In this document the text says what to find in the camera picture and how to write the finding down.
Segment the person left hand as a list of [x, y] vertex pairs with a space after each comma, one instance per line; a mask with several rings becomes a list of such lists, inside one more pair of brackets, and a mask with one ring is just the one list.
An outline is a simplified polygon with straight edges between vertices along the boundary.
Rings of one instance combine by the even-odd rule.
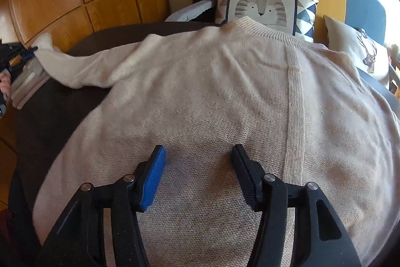
[[8, 71], [4, 71], [0, 74], [0, 90], [1, 93], [6, 95], [7, 97], [10, 96], [10, 89], [11, 89], [11, 78], [10, 73]]

